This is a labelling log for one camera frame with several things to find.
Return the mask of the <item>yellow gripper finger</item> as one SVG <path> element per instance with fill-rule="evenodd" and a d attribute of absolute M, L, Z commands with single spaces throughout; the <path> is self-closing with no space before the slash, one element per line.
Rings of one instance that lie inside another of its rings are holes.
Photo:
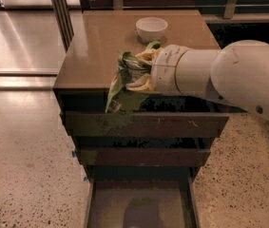
<path fill-rule="evenodd" d="M 143 75 L 133 83 L 126 84 L 125 87 L 127 90 L 139 91 L 139 92 L 154 90 L 154 85 L 151 76 L 149 74 Z"/>
<path fill-rule="evenodd" d="M 162 47 L 145 49 L 143 52 L 136 54 L 135 57 L 141 62 L 152 65 L 162 50 Z"/>

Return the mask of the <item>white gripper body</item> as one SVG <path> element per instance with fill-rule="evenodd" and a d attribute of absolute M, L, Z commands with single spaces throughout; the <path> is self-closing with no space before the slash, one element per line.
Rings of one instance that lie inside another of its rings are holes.
<path fill-rule="evenodd" d="M 177 45 L 169 45 L 161 50 L 151 69 L 151 79 L 156 92 L 163 95 L 180 95 L 176 83 L 176 68 L 188 50 L 189 47 Z"/>

